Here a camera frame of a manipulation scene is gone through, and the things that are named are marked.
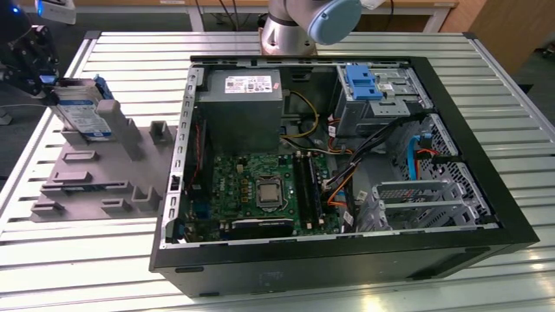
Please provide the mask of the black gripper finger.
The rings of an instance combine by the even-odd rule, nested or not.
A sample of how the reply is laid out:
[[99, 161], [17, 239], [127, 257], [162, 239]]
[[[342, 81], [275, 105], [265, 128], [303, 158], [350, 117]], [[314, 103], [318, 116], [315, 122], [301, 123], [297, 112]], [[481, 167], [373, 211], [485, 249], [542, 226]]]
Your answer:
[[33, 96], [38, 96], [45, 89], [41, 75], [45, 66], [2, 64], [2, 82], [11, 85]]
[[53, 85], [59, 78], [59, 54], [49, 27], [34, 25], [30, 38], [9, 46], [9, 64], [45, 66], [42, 82], [43, 85]]

